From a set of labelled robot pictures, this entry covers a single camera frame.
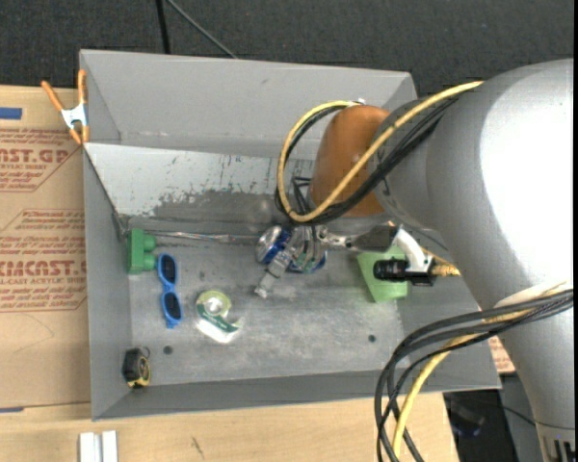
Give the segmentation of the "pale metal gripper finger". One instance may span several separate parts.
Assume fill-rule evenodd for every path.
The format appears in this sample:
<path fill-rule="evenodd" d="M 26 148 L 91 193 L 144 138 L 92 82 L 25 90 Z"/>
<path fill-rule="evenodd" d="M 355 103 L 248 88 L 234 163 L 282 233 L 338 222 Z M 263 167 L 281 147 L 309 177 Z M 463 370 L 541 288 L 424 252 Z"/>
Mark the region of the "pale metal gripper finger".
<path fill-rule="evenodd" d="M 275 283 L 287 271 L 290 264 L 290 256 L 284 252 L 279 252 L 267 265 L 264 276 L 254 289 L 260 297 L 266 298 L 272 291 Z"/>
<path fill-rule="evenodd" d="M 297 227 L 291 237 L 290 271 L 314 271 L 316 267 L 316 251 L 312 231 L 305 227 Z"/>

